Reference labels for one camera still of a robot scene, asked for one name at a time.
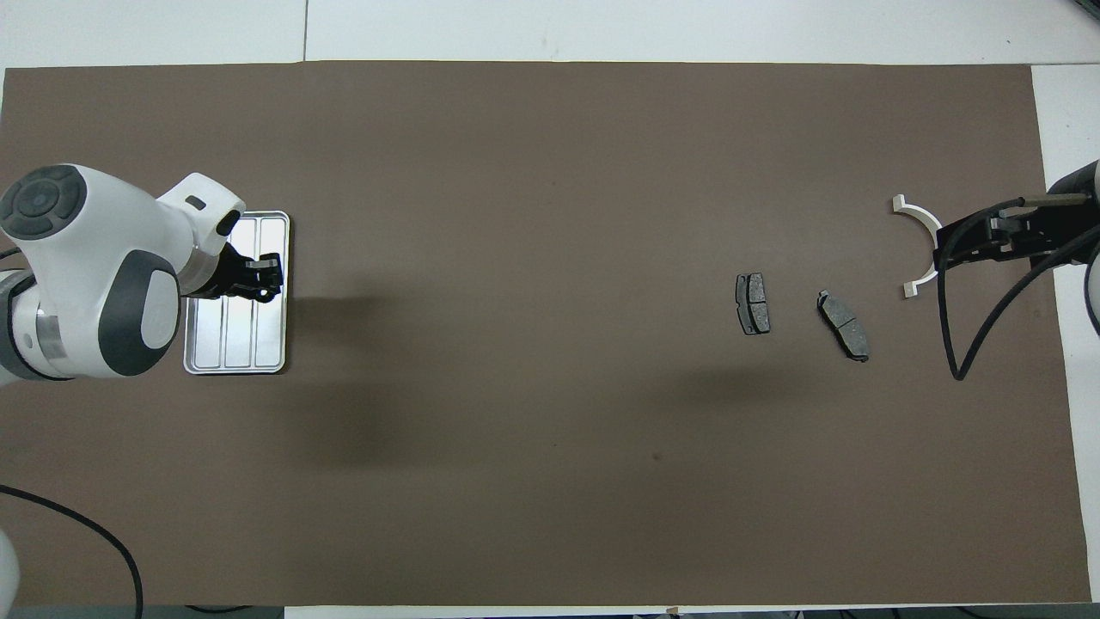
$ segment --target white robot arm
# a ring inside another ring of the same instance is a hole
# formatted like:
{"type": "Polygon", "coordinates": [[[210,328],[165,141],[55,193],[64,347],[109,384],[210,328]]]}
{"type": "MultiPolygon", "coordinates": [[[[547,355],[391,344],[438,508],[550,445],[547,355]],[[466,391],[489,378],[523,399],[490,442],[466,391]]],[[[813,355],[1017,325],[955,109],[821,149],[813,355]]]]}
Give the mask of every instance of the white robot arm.
{"type": "Polygon", "coordinates": [[[160,198],[81,165],[20,178],[0,228],[31,269],[0,270],[0,386],[136,376],[172,344],[180,296],[274,298],[278,255],[227,242],[243,210],[201,174],[160,198]]]}

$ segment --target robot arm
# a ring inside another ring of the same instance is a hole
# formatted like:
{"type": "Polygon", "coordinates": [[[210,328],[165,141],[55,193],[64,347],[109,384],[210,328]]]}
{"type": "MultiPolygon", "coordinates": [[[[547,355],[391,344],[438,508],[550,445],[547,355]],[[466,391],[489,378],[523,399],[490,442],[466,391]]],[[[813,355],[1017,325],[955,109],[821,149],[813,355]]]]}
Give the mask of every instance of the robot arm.
{"type": "Polygon", "coordinates": [[[227,242],[243,210],[201,174],[160,198],[80,165],[19,179],[0,228],[31,270],[0,270],[0,385],[136,376],[172,344],[180,296],[274,298],[278,256],[227,242]]]}
{"type": "Polygon", "coordinates": [[[1100,167],[1092,162],[1050,186],[1046,195],[1020,197],[981,209],[936,232],[933,264],[939,273],[939,323],[952,375],[966,378],[993,324],[1010,302],[1044,272],[1062,264],[1088,264],[1085,302],[1100,333],[1100,167]],[[978,330],[961,364],[956,362],[947,316],[947,270],[981,259],[1027,257],[1027,272],[993,307],[978,330]]]}

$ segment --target brown paper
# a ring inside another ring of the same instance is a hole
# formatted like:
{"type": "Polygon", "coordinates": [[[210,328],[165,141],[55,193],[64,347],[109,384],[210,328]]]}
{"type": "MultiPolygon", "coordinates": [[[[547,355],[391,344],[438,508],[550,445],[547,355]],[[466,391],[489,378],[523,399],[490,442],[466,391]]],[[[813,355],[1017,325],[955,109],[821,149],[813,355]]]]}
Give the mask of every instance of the brown paper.
{"type": "MultiPolygon", "coordinates": [[[[177,343],[6,388],[0,478],[113,531],[152,604],[1088,600],[1049,276],[958,384],[889,201],[1041,191],[1031,92],[1018,66],[11,69],[4,185],[199,170],[294,244],[284,374],[193,377],[177,343]]],[[[1025,269],[952,272],[958,347],[1025,269]]],[[[0,528],[18,604],[130,599],[79,526],[3,499],[0,528]]]]}

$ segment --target table surface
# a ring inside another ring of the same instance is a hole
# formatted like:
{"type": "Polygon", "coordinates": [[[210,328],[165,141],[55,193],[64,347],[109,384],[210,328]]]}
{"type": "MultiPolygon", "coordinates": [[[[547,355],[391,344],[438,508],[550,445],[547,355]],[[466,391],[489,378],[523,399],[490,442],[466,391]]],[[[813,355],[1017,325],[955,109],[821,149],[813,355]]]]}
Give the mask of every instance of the table surface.
{"type": "MultiPolygon", "coordinates": [[[[1033,76],[1047,183],[1096,158],[1092,135],[1100,129],[1100,98],[1094,96],[1100,91],[1100,66],[1093,64],[1100,63],[1100,25],[1069,1],[938,1],[919,7],[870,0],[650,2],[644,7],[626,1],[505,5],[479,0],[0,4],[0,67],[326,58],[1021,63],[1043,65],[1034,67],[1033,76]]],[[[1100,422],[1096,414],[1100,412],[1100,382],[1091,377],[1100,362],[1100,343],[1091,335],[1079,301],[1080,270],[1059,268],[1055,283],[1096,596],[1100,589],[1100,422]]],[[[604,610],[653,611],[656,607],[604,610]]],[[[333,612],[400,614],[394,609],[333,612]]],[[[506,614],[507,609],[437,607],[427,612],[506,614]]]]}

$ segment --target black cable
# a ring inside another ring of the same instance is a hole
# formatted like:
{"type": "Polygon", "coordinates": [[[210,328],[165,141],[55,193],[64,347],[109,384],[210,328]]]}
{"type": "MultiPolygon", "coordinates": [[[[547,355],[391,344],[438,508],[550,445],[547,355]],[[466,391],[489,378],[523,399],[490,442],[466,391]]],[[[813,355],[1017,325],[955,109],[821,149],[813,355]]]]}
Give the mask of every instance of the black cable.
{"type": "Polygon", "coordinates": [[[91,529],[96,533],[99,533],[101,538],[110,542],[114,550],[119,551],[122,555],[122,560],[127,562],[127,567],[130,568],[130,577],[134,582],[134,619],[141,619],[142,615],[145,612],[145,603],[142,596],[141,587],[141,574],[138,572],[138,564],[134,562],[134,557],[130,554],[130,550],[127,549],[125,544],[119,541],[110,531],[105,529],[101,524],[95,520],[84,516],[82,513],[69,509],[61,504],[55,504],[50,499],[45,499],[37,495],[32,495],[26,490],[20,490],[19,488],[12,488],[11,486],[0,485],[0,495],[8,495],[9,497],[15,497],[16,499],[23,499],[24,501],[31,501],[32,504],[42,506],[46,509],[56,511],[62,516],[67,516],[73,520],[84,524],[88,529],[91,529]]]}
{"type": "Polygon", "coordinates": [[[238,610],[244,610],[245,608],[252,608],[251,606],[230,606],[229,608],[206,608],[202,606],[190,606],[187,605],[185,608],[190,608],[197,612],[206,612],[207,615],[224,615],[227,612],[237,612],[238,610]]]}
{"type": "MultiPolygon", "coordinates": [[[[956,606],[955,610],[958,610],[959,612],[961,612],[964,615],[969,615],[974,619],[1003,619],[1001,617],[990,617],[988,615],[978,615],[977,612],[970,610],[969,608],[967,608],[965,606],[956,606]]],[[[1030,619],[1042,619],[1042,618],[1040,618],[1040,617],[1033,617],[1033,618],[1030,618],[1030,619]]]]}
{"type": "Polygon", "coordinates": [[[955,377],[955,380],[963,380],[966,378],[967,373],[970,372],[970,366],[974,364],[975,357],[978,356],[978,350],[981,349],[982,343],[986,341],[986,336],[989,335],[990,330],[993,329],[993,325],[1001,318],[1001,314],[1004,313],[1004,309],[1015,299],[1016,296],[1020,295],[1021,291],[1023,291],[1025,287],[1027,287],[1044,272],[1064,263],[1066,257],[1072,255],[1082,246],[1090,242],[1100,240],[1100,225],[1090,228],[1074,240],[1048,254],[1042,262],[1036,264],[1031,270],[1021,277],[1020,280],[1009,288],[1009,291],[1007,291],[1004,296],[997,301],[992,311],[988,317],[986,317],[986,321],[981,324],[978,333],[974,336],[974,341],[970,343],[970,347],[967,351],[966,357],[963,358],[963,364],[960,366],[955,360],[955,347],[952,344],[952,329],[947,318],[947,261],[952,255],[952,252],[955,250],[955,245],[958,244],[963,233],[985,220],[990,212],[1003,210],[1013,206],[1021,206],[1023,202],[1023,198],[1016,198],[1014,200],[1003,201],[996,206],[979,210],[966,219],[952,233],[952,235],[947,239],[947,242],[945,242],[944,246],[941,248],[939,261],[936,264],[936,269],[938,270],[938,276],[936,277],[938,279],[936,281],[936,290],[939,295],[939,328],[944,336],[944,352],[947,354],[947,366],[950,368],[952,376],[955,377]]]}

